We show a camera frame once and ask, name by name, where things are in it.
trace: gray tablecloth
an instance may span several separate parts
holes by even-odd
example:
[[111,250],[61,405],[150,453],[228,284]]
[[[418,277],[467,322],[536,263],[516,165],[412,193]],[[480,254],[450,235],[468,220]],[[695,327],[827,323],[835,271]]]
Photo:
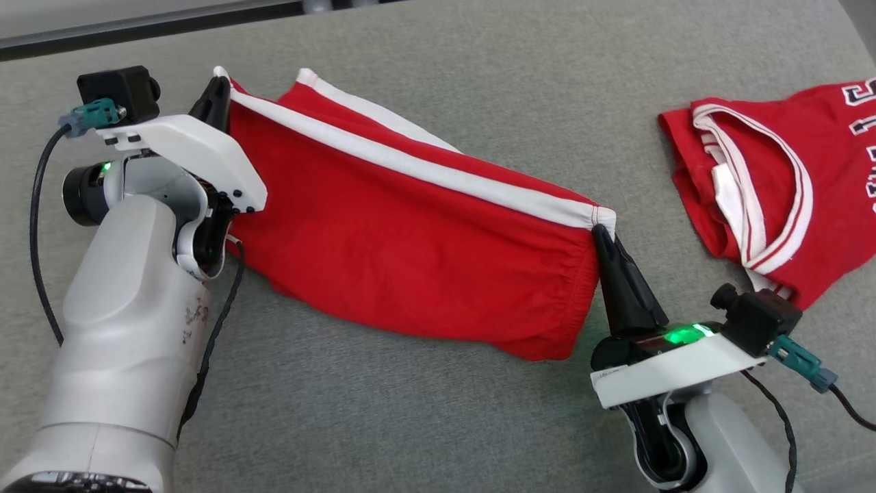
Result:
[[[27,262],[32,171],[57,117],[78,102],[75,77],[133,64],[162,84],[165,114],[187,111],[217,64],[262,96],[310,67],[468,154],[590,196],[618,212],[625,244],[680,321],[714,318],[712,290],[747,283],[691,227],[657,114],[703,96],[774,99],[874,73],[839,5],[818,0],[421,0],[0,64],[2,467],[26,447],[57,354]],[[40,240],[58,311],[94,234],[63,211],[61,180],[106,156],[94,135],[62,142],[46,177]],[[871,417],[875,290],[871,262],[795,333]],[[606,333],[597,296],[572,358],[530,363],[346,323],[247,272],[182,433],[178,489],[648,491],[626,422],[590,387],[590,351]],[[872,491],[876,437],[785,368],[756,373],[795,423],[803,485]],[[739,377],[718,387],[784,456],[763,396]]]

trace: green light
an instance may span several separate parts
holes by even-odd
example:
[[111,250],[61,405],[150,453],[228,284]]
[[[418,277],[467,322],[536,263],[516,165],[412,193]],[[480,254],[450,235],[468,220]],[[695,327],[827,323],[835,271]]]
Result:
[[663,339],[673,344],[691,344],[704,337],[711,337],[713,335],[715,335],[715,333],[709,330],[709,327],[693,324],[678,327],[666,332],[663,334]]

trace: folded red jersey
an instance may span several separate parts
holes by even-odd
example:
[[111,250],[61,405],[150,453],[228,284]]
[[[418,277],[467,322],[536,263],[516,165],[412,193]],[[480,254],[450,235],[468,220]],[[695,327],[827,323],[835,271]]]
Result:
[[876,254],[876,78],[660,115],[709,251],[802,309]]
[[590,229],[613,234],[614,211],[308,69],[277,103],[232,86],[230,132],[268,199],[231,234],[275,289],[380,329],[569,357],[598,280]]

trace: black cable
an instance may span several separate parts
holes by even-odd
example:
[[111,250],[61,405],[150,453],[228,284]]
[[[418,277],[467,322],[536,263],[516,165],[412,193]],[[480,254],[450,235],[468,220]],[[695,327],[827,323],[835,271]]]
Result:
[[773,403],[781,422],[785,424],[785,436],[788,437],[788,475],[785,476],[785,493],[792,493],[794,478],[797,476],[797,440],[794,438],[794,429],[791,428],[791,419],[785,412],[785,408],[779,404],[779,399],[775,398],[773,393],[767,390],[763,383],[760,383],[760,380],[754,378],[752,374],[748,373],[748,370],[742,370],[742,375],[753,383],[769,402]]
[[843,405],[845,412],[849,413],[849,416],[851,416],[851,418],[855,420],[855,423],[858,423],[859,425],[870,430],[871,432],[876,432],[876,425],[862,418],[861,415],[858,414],[857,411],[855,411],[855,408],[852,407],[849,399],[845,398],[845,394],[842,390],[839,389],[839,387],[832,383],[827,388],[827,390],[830,390],[831,392],[833,392],[834,396],[837,396],[837,399],[839,399],[839,403]]
[[49,296],[46,294],[46,286],[43,284],[43,273],[39,269],[39,250],[37,237],[37,228],[39,226],[39,193],[43,189],[43,176],[46,175],[46,165],[49,162],[49,156],[52,155],[52,150],[58,141],[67,132],[70,132],[71,126],[64,124],[46,143],[46,148],[43,149],[42,155],[37,163],[37,174],[33,177],[33,190],[31,191],[31,269],[33,270],[33,281],[37,285],[37,294],[39,301],[43,304],[43,311],[46,313],[46,318],[49,320],[49,326],[52,327],[52,333],[55,340],[58,341],[58,346],[64,343],[64,335],[60,333],[60,325],[58,319],[54,316],[52,306],[49,304]]
[[201,359],[201,369],[198,371],[198,380],[195,382],[192,391],[188,394],[186,401],[186,409],[182,412],[180,420],[180,428],[176,432],[176,439],[180,439],[182,426],[194,416],[194,412],[198,409],[198,401],[201,400],[201,393],[204,391],[204,383],[207,381],[207,373],[210,370],[210,356],[213,354],[213,348],[216,344],[216,339],[219,338],[219,332],[222,330],[222,324],[228,317],[231,311],[231,304],[234,303],[234,298],[237,297],[237,289],[240,288],[240,282],[244,279],[244,267],[246,266],[246,253],[244,252],[244,244],[239,240],[234,242],[237,245],[237,251],[240,252],[240,257],[237,258],[237,273],[234,275],[234,282],[231,283],[231,289],[228,292],[228,297],[225,298],[225,305],[222,311],[219,312],[219,317],[213,325],[213,332],[207,340],[207,347],[204,348],[204,356]]

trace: red fabric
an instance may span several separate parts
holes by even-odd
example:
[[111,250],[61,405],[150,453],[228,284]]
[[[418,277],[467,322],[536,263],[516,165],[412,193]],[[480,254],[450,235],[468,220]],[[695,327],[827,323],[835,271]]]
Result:
[[[716,162],[701,141],[707,132],[692,123],[707,104],[730,108],[778,134],[809,174],[813,208],[807,223],[799,213],[791,215],[795,194],[804,191],[788,154],[738,118],[714,115],[745,158],[763,210],[766,244],[786,223],[804,228],[793,256],[765,276],[791,288],[790,300],[806,309],[876,254],[876,79],[819,86],[769,103],[710,98],[660,115],[675,150],[675,184],[694,227],[713,255],[739,262],[736,240],[715,205]],[[768,260],[747,267],[757,271]]]
[[[279,104],[423,160],[593,204],[409,139],[302,84]],[[265,210],[236,218],[231,234],[279,292],[389,331],[489,342],[527,360],[571,354],[597,285],[590,231],[382,168],[240,104],[230,129],[268,188]]]

